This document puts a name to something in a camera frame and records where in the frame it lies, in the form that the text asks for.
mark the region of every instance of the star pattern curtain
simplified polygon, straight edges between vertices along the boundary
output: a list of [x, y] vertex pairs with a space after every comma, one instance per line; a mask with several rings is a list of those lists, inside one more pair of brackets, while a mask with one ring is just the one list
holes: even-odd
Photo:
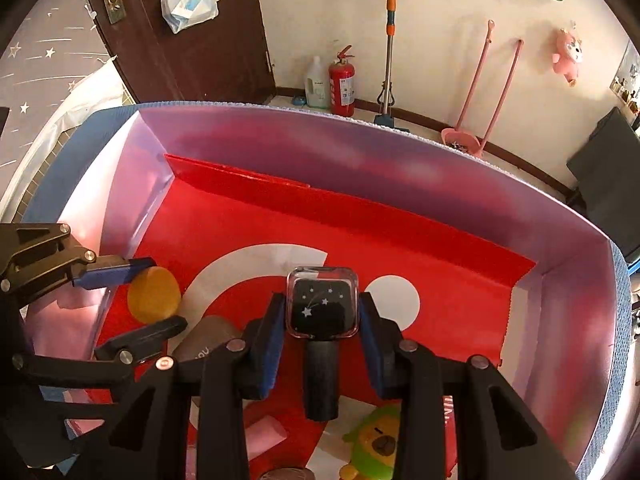
[[86, 0], [39, 0], [0, 57], [0, 195], [47, 120], [109, 59]]

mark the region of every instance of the yellow round object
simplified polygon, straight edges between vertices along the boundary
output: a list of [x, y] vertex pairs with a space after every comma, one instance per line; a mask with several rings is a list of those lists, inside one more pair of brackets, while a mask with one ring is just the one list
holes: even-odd
[[180, 305], [180, 286], [164, 267], [149, 267], [129, 285], [127, 305], [140, 323], [150, 324], [173, 316]]

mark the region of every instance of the photo on wall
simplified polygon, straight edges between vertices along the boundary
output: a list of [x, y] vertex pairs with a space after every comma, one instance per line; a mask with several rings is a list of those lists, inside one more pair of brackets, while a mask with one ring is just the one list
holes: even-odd
[[625, 103], [636, 101], [640, 90], [640, 55], [631, 41], [611, 82], [611, 90]]

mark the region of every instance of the wooden door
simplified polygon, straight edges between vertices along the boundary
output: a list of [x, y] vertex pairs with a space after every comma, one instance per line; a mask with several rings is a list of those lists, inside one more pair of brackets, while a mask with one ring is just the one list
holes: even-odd
[[111, 25], [103, 0], [89, 0], [108, 52], [137, 102], [264, 103], [275, 94], [259, 0], [219, 0], [213, 20], [172, 33], [160, 0], [122, 0]]

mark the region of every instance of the white wall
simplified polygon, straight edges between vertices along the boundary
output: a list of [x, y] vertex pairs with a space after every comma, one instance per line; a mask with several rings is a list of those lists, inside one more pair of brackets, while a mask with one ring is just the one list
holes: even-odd
[[[303, 87], [313, 54], [329, 64], [353, 44], [356, 96], [375, 101], [385, 72], [385, 0], [260, 0], [276, 85]], [[618, 100], [609, 90], [628, 37], [603, 0], [398, 0], [393, 88], [397, 106], [455, 124], [478, 63], [486, 22], [494, 42], [465, 120], [483, 134], [517, 38], [519, 66], [492, 142], [568, 186], [565, 163]], [[556, 28], [578, 25], [585, 61], [578, 85], [553, 73]]]

